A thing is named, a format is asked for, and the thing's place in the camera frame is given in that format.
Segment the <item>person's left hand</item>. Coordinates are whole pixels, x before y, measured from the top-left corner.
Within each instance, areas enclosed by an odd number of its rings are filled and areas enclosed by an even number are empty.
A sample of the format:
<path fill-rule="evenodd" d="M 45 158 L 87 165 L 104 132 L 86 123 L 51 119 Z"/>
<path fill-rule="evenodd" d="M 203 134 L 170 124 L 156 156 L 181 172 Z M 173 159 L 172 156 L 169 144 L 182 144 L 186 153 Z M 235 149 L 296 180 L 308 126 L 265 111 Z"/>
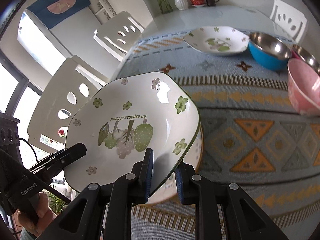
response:
<path fill-rule="evenodd" d="M 19 223 L 29 232 L 39 237 L 51 222 L 56 218 L 56 214 L 49 207 L 49 198 L 45 193 L 39 193 L 39 201 L 37 204 L 36 213 L 39 217 L 37 224 L 34 224 L 31 219 L 25 214 L 18 211 L 17 218 Z"/>

